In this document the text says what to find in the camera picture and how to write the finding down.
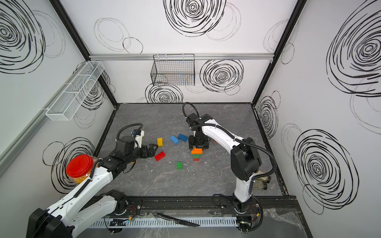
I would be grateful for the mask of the orange long lego brick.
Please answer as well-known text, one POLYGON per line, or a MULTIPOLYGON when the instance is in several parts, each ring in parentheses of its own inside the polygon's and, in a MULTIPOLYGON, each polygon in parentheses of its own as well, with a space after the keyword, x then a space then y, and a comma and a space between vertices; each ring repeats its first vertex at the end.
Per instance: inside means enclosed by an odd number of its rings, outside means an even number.
POLYGON ((191 151, 191 154, 192 155, 200 155, 203 153, 203 149, 202 148, 194 148, 192 151, 191 151))

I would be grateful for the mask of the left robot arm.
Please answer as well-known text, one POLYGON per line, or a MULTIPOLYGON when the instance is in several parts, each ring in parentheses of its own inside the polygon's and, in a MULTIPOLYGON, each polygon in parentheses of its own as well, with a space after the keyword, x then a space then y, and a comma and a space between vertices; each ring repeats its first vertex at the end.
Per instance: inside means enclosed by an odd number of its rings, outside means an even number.
POLYGON ((141 158, 154 157, 158 145, 142 144, 141 135, 124 136, 116 140, 116 148, 105 158, 96 160, 90 176, 52 204, 48 209, 36 209, 29 217, 28 238, 76 238, 102 217, 128 209, 126 195, 111 190, 90 206, 86 204, 109 184, 127 165, 141 158))

